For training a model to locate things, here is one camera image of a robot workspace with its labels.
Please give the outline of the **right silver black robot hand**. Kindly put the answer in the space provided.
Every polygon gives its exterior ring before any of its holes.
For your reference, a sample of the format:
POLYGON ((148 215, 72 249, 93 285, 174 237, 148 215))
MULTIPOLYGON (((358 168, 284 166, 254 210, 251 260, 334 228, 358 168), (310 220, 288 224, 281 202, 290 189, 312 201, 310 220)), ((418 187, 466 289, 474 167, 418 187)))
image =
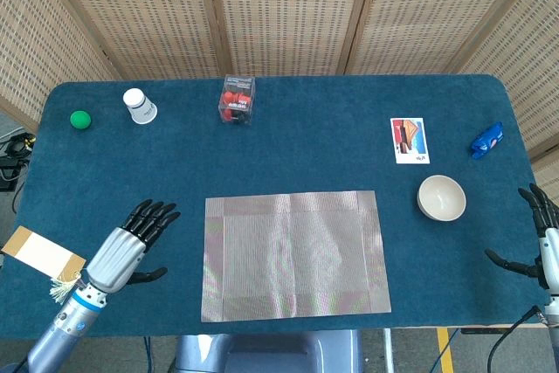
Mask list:
POLYGON ((486 256, 497 266, 513 273, 538 279, 540 286, 551 296, 558 295, 558 206, 536 184, 531 183, 529 190, 518 189, 521 197, 528 203, 535 224, 540 253, 532 266, 507 261, 490 249, 486 256))

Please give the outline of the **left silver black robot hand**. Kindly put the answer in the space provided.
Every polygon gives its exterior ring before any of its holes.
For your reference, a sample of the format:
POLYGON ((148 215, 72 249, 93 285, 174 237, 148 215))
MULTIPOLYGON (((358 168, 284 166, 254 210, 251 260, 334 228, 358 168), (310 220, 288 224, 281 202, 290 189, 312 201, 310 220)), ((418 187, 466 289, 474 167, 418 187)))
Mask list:
POLYGON ((168 269, 152 272, 136 270, 147 252, 167 227, 180 217, 174 203, 147 199, 138 205, 106 238, 87 264, 88 282, 105 294, 114 294, 126 285, 149 283, 160 279, 168 269))

